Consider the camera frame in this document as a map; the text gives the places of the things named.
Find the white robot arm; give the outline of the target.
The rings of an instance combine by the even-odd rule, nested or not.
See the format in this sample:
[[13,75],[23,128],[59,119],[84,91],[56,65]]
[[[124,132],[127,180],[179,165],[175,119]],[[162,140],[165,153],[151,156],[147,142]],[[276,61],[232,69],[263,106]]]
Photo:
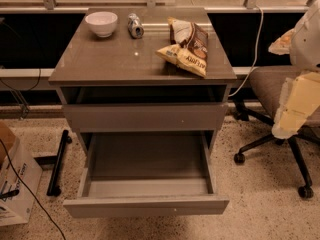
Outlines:
[[272,134],[289,139],[320,107],[320,0],[316,0],[295,27],[269,47],[274,54],[290,55],[290,62],[301,70],[298,77],[286,77],[275,114]]

